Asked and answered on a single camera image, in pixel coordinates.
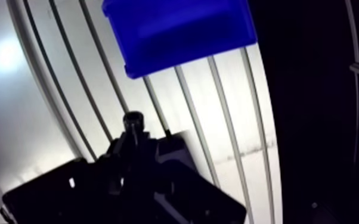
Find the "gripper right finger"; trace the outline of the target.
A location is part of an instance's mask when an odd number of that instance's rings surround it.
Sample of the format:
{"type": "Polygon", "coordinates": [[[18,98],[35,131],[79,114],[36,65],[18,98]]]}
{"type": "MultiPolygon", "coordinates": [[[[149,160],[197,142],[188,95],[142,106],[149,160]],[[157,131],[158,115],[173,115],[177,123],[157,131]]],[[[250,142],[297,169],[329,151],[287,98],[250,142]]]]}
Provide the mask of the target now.
{"type": "Polygon", "coordinates": [[[136,223],[243,223],[245,206],[207,181],[184,138],[135,135],[136,223]]]}

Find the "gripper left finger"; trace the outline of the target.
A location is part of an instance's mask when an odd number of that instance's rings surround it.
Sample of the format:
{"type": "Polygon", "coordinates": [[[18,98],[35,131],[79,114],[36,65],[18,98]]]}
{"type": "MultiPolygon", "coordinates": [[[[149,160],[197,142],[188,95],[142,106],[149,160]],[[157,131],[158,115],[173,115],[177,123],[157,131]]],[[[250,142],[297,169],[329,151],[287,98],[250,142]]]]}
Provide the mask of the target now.
{"type": "Polygon", "coordinates": [[[136,134],[125,131],[97,161],[69,161],[2,200],[16,223],[136,223],[136,208],[123,191],[136,145],[136,134]]]}

